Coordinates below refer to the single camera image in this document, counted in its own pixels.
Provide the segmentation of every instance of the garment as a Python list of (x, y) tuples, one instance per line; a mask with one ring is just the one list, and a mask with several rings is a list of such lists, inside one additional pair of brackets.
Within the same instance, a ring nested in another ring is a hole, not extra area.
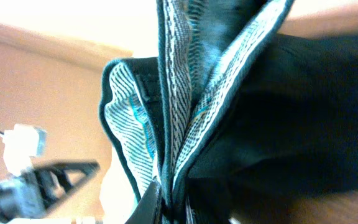
[(157, 1), (158, 58), (105, 68), (102, 125), (138, 200), (161, 183), (161, 222), (228, 223), (244, 185), (358, 188), (358, 37), (275, 35), (291, 4)]

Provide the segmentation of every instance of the cloth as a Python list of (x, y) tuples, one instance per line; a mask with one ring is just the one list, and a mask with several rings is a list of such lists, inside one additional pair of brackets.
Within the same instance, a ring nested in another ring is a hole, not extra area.
[(269, 44), (291, 4), (157, 1), (158, 58), (106, 66), (102, 125), (138, 200), (161, 183), (163, 223), (228, 223), (241, 186), (358, 188), (358, 37)]

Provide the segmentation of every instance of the wall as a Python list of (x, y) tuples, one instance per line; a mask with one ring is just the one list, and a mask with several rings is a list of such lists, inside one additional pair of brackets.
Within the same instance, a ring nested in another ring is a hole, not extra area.
[[(34, 164), (57, 160), (96, 159), (96, 178), (50, 217), (103, 216), (99, 191), (111, 162), (111, 144), (98, 120), (100, 71), (0, 44), (0, 129), (16, 123), (48, 131), (43, 157)], [(6, 175), (0, 139), (0, 178)]]

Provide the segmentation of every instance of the fabric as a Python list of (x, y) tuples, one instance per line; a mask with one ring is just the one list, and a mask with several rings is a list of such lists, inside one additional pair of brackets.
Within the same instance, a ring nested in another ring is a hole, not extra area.
[(358, 37), (275, 35), (291, 4), (157, 1), (158, 58), (105, 68), (102, 125), (163, 223), (228, 223), (242, 186), (358, 189)]

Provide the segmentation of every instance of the orange wall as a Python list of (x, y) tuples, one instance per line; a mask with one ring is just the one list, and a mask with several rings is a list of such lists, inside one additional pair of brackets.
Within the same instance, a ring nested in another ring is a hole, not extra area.
[[(44, 156), (56, 160), (96, 159), (101, 171), (50, 217), (103, 216), (100, 184), (111, 162), (111, 144), (98, 119), (101, 72), (0, 44), (0, 129), (16, 123), (48, 132)], [(0, 178), (6, 175), (0, 139)]]

